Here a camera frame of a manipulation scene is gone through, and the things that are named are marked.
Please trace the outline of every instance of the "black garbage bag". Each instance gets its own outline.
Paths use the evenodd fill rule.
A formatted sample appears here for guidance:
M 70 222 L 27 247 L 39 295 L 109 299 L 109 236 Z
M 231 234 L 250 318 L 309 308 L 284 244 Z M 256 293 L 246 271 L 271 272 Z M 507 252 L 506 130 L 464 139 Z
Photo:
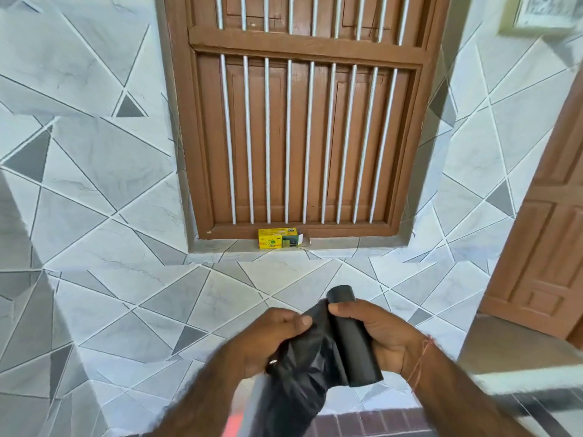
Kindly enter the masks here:
M 350 286 L 335 286 L 306 311 L 313 324 L 278 348 L 251 424 L 252 437 L 303 437 L 334 386 L 383 380 L 364 324 L 336 317 L 328 303 L 354 301 Z

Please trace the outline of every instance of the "silver window bar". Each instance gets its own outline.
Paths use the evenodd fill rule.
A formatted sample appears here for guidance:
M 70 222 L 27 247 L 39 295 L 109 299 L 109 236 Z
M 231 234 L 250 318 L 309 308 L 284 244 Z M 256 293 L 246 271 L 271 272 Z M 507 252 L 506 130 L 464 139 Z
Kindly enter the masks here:
M 318 23 L 318 0 L 314 0 L 312 8 L 312 36 L 316 36 Z M 305 127 L 305 165 L 304 165 L 304 213 L 302 222 L 305 224 L 308 212 L 308 179 L 310 176 L 310 142 L 312 137 L 312 105 L 314 100 L 314 62 L 310 61 L 310 78 L 308 87 L 308 122 Z
M 288 6 L 288 33 L 293 34 L 293 0 L 289 0 Z M 290 202 L 290 146 L 292 130 L 292 60 L 288 60 L 288 94 L 286 106 L 286 192 L 285 192 L 285 223 L 289 222 Z
M 364 0 L 359 3 L 359 19 L 356 25 L 356 41 L 360 41 L 360 33 L 363 25 Z M 352 66 L 350 73 L 350 93 L 348 97 L 348 111 L 346 112 L 346 129 L 344 134 L 344 146 L 342 147 L 342 170 L 340 170 L 340 188 L 338 190 L 338 207 L 336 208 L 336 223 L 340 224 L 342 211 L 342 195 L 344 193 L 344 178 L 346 175 L 346 158 L 348 156 L 348 143 L 350 141 L 350 121 L 352 120 L 352 104 L 354 102 L 354 88 L 356 86 L 356 70 L 358 66 Z
M 215 0 L 217 10 L 217 27 L 223 29 L 223 4 L 222 0 Z M 220 77 L 223 91 L 223 113 L 224 126 L 227 134 L 227 156 L 229 157 L 229 188 L 231 192 L 231 213 L 233 215 L 233 224 L 237 224 L 237 211 L 235 209 L 235 181 L 233 175 L 233 147 L 231 144 L 231 117 L 229 114 L 229 92 L 227 91 L 227 65 L 224 60 L 224 54 L 220 54 Z
M 342 0 L 336 0 L 336 17 L 334 18 L 334 39 L 338 39 L 340 34 L 340 6 Z M 324 224 L 326 219 L 326 199 L 328 198 L 328 172 L 330 169 L 330 147 L 332 142 L 332 117 L 334 114 L 334 90 L 336 88 L 336 63 L 332 63 L 330 71 L 330 96 L 328 97 L 328 124 L 326 126 L 326 154 L 324 158 L 324 178 L 322 190 L 322 215 L 321 221 Z
M 269 32 L 269 0 L 263 0 L 263 30 Z M 267 223 L 271 224 L 271 147 L 269 118 L 269 58 L 264 59 L 265 68 L 265 206 Z
M 247 30 L 247 0 L 241 0 L 241 29 Z M 249 213 L 251 223 L 255 224 L 253 208 L 253 165 L 251 161 L 251 110 L 249 106 L 249 61 L 243 55 L 243 84 L 245 88 L 245 139 L 247 140 L 247 181 L 249 183 Z
M 385 28 L 385 14 L 387 12 L 387 0 L 381 0 L 381 15 L 378 21 L 378 34 L 377 34 L 377 42 L 380 43 L 383 39 L 383 29 Z M 366 124 L 364 130 L 364 138 L 363 138 L 363 147 L 362 152 L 360 154 L 360 167 L 359 167 L 359 175 L 358 180 L 356 182 L 356 197 L 354 198 L 354 212 L 352 214 L 352 223 L 356 223 L 356 215 L 359 211 L 359 200 L 360 200 L 360 188 L 362 187 L 363 183 L 363 174 L 364 174 L 364 161 L 366 161 L 366 149 L 368 146 L 368 135 L 370 134 L 370 121 L 373 116 L 373 107 L 374 107 L 374 92 L 377 88 L 377 76 L 378 76 L 378 67 L 375 66 L 373 69 L 373 79 L 370 84 L 370 92 L 368 93 L 368 106 L 366 112 Z
M 401 14 L 401 26 L 399 27 L 399 38 L 398 44 L 399 46 L 403 45 L 403 38 L 404 38 L 404 30 L 406 26 L 407 14 L 409 12 L 409 0 L 404 0 L 403 3 L 403 12 Z M 381 166 L 383 164 L 383 154 L 385 152 L 385 142 L 387 140 L 387 133 L 389 131 L 389 121 L 390 121 L 390 110 L 393 107 L 393 99 L 395 96 L 395 87 L 397 85 L 397 74 L 398 69 L 393 69 L 393 76 L 392 80 L 390 81 L 390 91 L 389 91 L 389 98 L 387 101 L 387 109 L 385 110 L 385 121 L 383 124 L 383 134 L 381 136 L 381 144 L 378 147 L 378 156 L 377 156 L 377 168 L 374 174 L 374 188 L 373 188 L 373 202 L 370 206 L 370 216 L 368 217 L 368 223 L 373 223 L 373 215 L 374 215 L 374 208 L 377 203 L 377 192 L 378 192 L 378 181 L 381 176 Z

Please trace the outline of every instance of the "box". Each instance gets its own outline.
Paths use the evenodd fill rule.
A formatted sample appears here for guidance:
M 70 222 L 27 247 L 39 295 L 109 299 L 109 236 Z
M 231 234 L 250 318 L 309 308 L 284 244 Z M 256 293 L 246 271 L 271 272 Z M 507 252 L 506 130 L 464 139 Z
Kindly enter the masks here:
M 302 244 L 304 235 L 299 235 L 295 227 L 264 228 L 258 231 L 259 248 L 287 248 Z

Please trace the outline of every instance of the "person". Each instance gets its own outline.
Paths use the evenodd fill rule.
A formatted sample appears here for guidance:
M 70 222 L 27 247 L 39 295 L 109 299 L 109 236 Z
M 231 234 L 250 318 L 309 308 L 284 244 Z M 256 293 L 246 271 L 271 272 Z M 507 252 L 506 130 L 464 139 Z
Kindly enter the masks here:
M 329 311 L 364 323 L 380 368 L 409 382 L 440 436 L 531 436 L 430 338 L 400 317 L 362 300 L 331 303 Z M 294 311 L 268 309 L 216 351 L 150 437 L 220 437 L 239 382 L 262 372 L 281 342 L 311 323 L 309 316 Z

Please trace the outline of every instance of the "person's right hand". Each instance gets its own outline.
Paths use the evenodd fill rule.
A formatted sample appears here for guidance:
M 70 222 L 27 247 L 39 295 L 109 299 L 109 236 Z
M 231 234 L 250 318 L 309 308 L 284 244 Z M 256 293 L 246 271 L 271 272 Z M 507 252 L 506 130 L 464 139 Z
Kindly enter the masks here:
M 361 320 L 374 339 L 373 349 L 381 370 L 396 372 L 405 378 L 409 376 L 404 369 L 410 366 L 408 357 L 418 350 L 425 338 L 413 325 L 361 299 L 331 303 L 328 310 L 335 316 Z

